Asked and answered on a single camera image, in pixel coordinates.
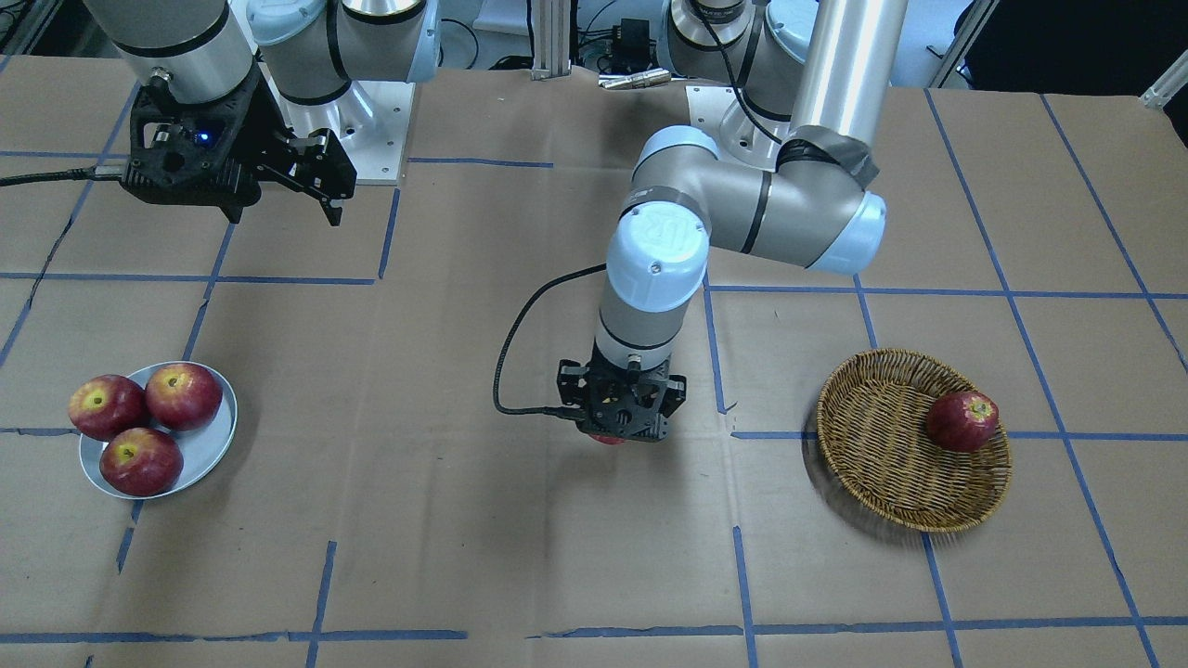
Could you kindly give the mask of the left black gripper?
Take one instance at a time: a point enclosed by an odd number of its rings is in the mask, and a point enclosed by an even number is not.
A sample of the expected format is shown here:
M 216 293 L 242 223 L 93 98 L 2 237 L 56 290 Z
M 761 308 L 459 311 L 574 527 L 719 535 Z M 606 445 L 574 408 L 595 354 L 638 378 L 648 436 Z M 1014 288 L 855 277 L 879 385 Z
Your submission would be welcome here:
M 562 418 L 593 437 L 661 443 L 671 431 L 670 418 L 687 398 L 687 378 L 669 372 L 669 363 L 627 368 L 602 358 L 580 365 L 561 360 L 556 378 Z

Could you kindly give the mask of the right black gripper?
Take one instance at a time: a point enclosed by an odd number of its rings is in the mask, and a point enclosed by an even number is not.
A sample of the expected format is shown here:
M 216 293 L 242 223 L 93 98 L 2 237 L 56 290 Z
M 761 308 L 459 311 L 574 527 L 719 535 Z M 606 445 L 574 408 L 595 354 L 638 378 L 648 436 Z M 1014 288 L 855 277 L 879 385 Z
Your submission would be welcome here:
M 331 130 L 284 138 L 284 120 L 263 69 L 251 67 L 238 87 L 204 103 L 173 96 L 179 77 L 163 68 L 148 76 L 129 113 L 124 190 L 157 206 L 220 209 L 238 223 L 263 197 L 265 177 L 314 198 L 327 223 L 342 223 L 358 172 Z

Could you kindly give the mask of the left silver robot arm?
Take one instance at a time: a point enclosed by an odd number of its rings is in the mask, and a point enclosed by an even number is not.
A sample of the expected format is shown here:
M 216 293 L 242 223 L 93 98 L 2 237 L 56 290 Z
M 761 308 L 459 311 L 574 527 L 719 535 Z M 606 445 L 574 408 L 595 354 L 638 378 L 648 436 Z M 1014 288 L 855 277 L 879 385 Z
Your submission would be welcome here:
M 790 1 L 672 1 L 671 63 L 737 93 L 718 136 L 650 136 L 602 270 L 587 363 L 561 361 L 561 405 L 581 431 L 656 443 L 685 398 L 669 368 L 691 296 L 720 247 L 857 275 L 877 252 L 886 204 L 870 191 L 872 141 L 904 1 L 820 1 L 805 48 Z

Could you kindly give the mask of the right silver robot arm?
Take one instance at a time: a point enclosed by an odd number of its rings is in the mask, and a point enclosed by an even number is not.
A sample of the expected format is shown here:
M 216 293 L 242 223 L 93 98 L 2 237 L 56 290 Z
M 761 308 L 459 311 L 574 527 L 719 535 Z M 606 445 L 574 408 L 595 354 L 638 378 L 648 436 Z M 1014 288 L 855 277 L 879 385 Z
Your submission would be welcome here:
M 211 207 L 236 223 L 263 183 L 339 225 L 358 149 L 381 115 L 365 82 L 432 78 L 436 1 L 89 1 L 139 81 L 119 183 L 153 206 Z

